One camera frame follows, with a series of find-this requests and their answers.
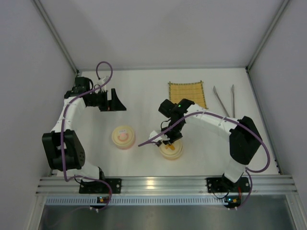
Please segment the left upright frame post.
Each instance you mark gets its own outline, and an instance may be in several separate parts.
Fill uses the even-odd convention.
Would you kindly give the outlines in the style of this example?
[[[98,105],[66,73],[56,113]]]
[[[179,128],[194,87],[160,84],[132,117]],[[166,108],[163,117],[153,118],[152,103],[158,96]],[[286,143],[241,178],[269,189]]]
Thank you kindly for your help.
[[[61,53],[65,57],[68,65],[72,69],[75,76],[78,76],[80,71],[76,67],[71,55],[69,54],[64,42],[62,41],[57,29],[55,28],[50,16],[48,15],[45,7],[43,6],[40,0],[31,0],[33,6],[37,10],[38,14],[40,15],[41,19],[45,23],[47,29],[49,30],[51,36],[53,37],[54,41],[56,42],[57,46],[59,47]]]

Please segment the aluminium frame rail front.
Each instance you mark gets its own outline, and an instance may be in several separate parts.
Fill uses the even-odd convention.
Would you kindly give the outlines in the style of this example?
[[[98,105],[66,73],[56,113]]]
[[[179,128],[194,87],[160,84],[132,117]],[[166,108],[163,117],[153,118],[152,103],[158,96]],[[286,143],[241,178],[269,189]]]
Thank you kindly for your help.
[[[296,194],[297,188],[289,175],[252,175],[253,195]],[[205,176],[121,177],[121,196],[208,196]],[[78,195],[75,180],[42,177],[35,191],[37,196]]]

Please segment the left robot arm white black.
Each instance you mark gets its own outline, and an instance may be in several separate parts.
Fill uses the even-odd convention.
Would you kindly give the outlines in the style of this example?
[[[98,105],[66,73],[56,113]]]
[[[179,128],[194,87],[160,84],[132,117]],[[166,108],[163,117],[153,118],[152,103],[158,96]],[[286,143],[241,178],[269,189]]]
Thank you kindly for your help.
[[[80,178],[82,181],[106,183],[102,169],[86,160],[86,153],[76,133],[76,125],[83,111],[96,107],[101,112],[125,111],[116,90],[105,89],[109,77],[99,79],[98,84],[86,77],[75,78],[75,85],[64,95],[59,119],[42,143],[49,167],[63,173],[65,181]]]

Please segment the upright frame post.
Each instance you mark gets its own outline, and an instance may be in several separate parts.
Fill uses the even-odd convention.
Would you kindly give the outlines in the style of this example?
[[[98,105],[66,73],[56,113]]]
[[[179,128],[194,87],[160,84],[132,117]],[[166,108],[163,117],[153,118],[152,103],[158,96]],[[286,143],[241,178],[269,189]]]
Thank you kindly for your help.
[[[71,55],[69,54],[64,42],[62,41],[57,29],[55,28],[50,16],[48,15],[45,7],[43,6],[40,0],[31,0],[33,6],[37,10],[38,14],[40,15],[41,19],[45,23],[47,29],[49,30],[51,36],[53,37],[54,41],[56,42],[57,46],[59,47],[61,53],[65,57],[68,65],[72,69],[75,76],[78,76],[80,71],[76,67]]]
[[[255,49],[255,52],[253,53],[253,55],[251,56],[250,61],[248,62],[247,66],[245,67],[245,70],[246,70],[247,73],[250,72],[250,70],[254,66],[255,62],[259,58],[262,50],[266,46],[268,40],[272,36],[275,28],[277,27],[279,21],[283,17],[284,13],[286,12],[286,10],[289,7],[289,5],[291,4],[291,2],[292,2],[292,0],[283,0],[281,2],[281,4],[278,7],[276,13],[273,15],[272,20],[270,21],[269,25],[267,26],[267,28],[266,28],[266,30],[265,30],[265,32],[264,32],[260,42],[258,43],[258,45],[257,45],[257,47]]]

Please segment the bamboo mat green edge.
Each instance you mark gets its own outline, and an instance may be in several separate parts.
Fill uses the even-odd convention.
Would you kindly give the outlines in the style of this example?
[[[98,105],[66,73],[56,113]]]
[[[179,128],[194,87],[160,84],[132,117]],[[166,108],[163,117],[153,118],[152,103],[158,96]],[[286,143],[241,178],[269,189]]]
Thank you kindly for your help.
[[[207,109],[204,95],[203,81],[194,83],[168,83],[169,100],[179,103],[182,99],[188,99]]]

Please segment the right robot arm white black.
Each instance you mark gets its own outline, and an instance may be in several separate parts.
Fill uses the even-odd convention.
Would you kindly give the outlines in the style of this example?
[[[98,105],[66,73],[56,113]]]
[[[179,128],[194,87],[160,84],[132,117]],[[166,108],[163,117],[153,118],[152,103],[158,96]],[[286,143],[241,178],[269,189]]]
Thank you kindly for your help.
[[[179,103],[164,100],[158,111],[169,118],[165,131],[165,139],[160,144],[171,145],[182,138],[181,130],[185,124],[193,124],[221,135],[229,143],[230,161],[220,182],[220,187],[231,190],[241,178],[245,168],[249,165],[262,140],[253,120],[244,116],[242,119],[230,119],[209,112],[188,99]]]

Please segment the cream lid with pink handle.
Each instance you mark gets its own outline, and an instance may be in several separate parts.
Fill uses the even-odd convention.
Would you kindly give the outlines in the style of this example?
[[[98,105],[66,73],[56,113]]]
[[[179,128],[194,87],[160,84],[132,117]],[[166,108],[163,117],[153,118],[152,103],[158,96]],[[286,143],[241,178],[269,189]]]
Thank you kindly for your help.
[[[111,138],[118,148],[128,149],[135,142],[135,132],[130,126],[119,126],[113,130]]]

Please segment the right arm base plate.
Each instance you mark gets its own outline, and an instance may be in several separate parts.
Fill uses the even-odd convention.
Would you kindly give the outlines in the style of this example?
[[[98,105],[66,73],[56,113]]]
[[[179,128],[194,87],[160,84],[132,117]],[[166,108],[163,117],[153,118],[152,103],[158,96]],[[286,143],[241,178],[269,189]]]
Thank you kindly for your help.
[[[237,182],[231,182],[226,177],[208,177],[206,178],[209,193],[238,193],[239,189],[242,193],[250,190],[250,183],[247,177],[241,177]]]

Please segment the cream lid with orange handle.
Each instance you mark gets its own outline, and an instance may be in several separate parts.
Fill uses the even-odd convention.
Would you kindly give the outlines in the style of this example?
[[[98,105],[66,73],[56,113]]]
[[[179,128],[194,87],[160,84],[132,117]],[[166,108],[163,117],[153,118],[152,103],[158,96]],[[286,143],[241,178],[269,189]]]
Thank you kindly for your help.
[[[159,150],[165,158],[178,158],[182,154],[182,142],[178,140],[171,145],[162,144]]]

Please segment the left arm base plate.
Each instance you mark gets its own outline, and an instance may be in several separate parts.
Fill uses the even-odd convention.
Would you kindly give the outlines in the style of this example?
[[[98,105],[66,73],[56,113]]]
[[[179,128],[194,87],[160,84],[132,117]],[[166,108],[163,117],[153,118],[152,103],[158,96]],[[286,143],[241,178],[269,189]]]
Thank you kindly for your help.
[[[107,183],[113,194],[121,193],[121,183],[120,178],[106,178],[105,183]],[[79,194],[107,194],[110,192],[109,187],[98,181],[80,181]]]

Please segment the orange bowl white inside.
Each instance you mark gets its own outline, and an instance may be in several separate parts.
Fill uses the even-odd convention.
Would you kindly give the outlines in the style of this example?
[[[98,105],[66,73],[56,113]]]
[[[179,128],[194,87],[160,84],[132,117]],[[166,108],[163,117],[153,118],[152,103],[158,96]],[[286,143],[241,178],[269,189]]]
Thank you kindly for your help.
[[[159,149],[161,155],[167,159],[167,160],[176,160],[178,159],[182,153],[183,153],[183,149],[166,149],[166,148],[160,148]]]

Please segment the pink bowl white inside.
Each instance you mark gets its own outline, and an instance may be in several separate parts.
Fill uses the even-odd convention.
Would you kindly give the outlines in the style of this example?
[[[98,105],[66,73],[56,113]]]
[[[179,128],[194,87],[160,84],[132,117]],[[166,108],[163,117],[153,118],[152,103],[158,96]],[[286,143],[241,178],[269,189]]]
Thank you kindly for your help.
[[[127,150],[131,148],[135,143],[135,136],[125,133],[113,138],[113,142],[117,148],[121,150]]]

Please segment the right upright frame post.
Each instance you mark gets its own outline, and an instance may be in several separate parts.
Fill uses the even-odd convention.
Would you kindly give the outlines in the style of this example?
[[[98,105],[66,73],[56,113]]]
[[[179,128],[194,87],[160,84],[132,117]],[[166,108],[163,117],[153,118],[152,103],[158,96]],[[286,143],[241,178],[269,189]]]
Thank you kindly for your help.
[[[254,66],[255,62],[259,58],[262,50],[266,46],[268,40],[272,36],[275,28],[277,27],[279,21],[283,17],[284,13],[286,12],[286,10],[289,7],[289,5],[291,4],[291,2],[292,2],[292,0],[283,0],[281,2],[281,4],[278,7],[276,13],[273,15],[272,20],[270,21],[269,25],[267,26],[267,28],[266,28],[266,30],[265,30],[265,32],[264,32],[260,42],[258,43],[258,45],[257,45],[257,47],[255,49],[255,52],[253,53],[253,55],[251,56],[250,61],[248,62],[247,66],[245,67],[245,70],[246,70],[247,73],[250,72],[250,70]]]

